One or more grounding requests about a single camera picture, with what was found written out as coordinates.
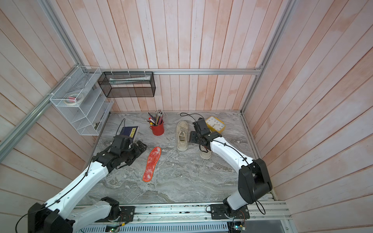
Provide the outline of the beige sneaker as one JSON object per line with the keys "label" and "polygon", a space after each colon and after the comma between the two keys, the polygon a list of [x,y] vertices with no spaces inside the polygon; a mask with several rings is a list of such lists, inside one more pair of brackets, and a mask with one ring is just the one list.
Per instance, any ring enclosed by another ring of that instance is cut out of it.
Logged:
{"label": "beige sneaker", "polygon": [[199,149],[200,149],[200,157],[204,160],[208,160],[211,158],[212,156],[212,151],[206,149],[205,147],[203,147],[202,145],[199,146]]}
{"label": "beige sneaker", "polygon": [[184,120],[180,121],[176,126],[176,146],[179,151],[186,151],[189,143],[188,123]]}

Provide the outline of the red insole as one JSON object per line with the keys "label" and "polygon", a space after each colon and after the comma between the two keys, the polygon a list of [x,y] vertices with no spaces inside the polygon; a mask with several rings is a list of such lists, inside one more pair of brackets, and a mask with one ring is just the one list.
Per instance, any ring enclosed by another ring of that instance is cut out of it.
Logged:
{"label": "red insole", "polygon": [[152,180],[155,167],[161,156],[161,152],[162,150],[160,147],[155,147],[149,154],[146,169],[142,178],[144,182],[150,182]]}

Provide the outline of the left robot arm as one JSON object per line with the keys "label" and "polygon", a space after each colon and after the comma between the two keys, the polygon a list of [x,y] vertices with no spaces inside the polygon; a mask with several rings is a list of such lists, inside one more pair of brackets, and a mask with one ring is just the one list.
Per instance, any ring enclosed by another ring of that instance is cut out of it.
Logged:
{"label": "left robot arm", "polygon": [[142,155],[147,145],[132,138],[117,135],[103,151],[97,153],[86,169],[62,191],[44,204],[30,207],[27,218],[29,233],[74,233],[98,220],[121,220],[119,202],[104,197],[90,207],[73,212],[80,200],[104,177],[115,169],[124,168]]}

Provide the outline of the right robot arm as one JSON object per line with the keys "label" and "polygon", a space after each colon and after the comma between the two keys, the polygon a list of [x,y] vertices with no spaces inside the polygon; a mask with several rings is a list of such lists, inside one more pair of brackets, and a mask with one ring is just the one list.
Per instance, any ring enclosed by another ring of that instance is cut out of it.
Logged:
{"label": "right robot arm", "polygon": [[213,219],[228,219],[245,213],[249,204],[255,203],[262,214],[265,214],[259,199],[272,191],[273,185],[266,163],[258,158],[253,159],[232,146],[220,133],[212,132],[204,118],[193,122],[194,130],[190,132],[190,143],[199,144],[206,152],[213,152],[223,158],[238,174],[238,188],[223,200],[222,204],[210,205]]}

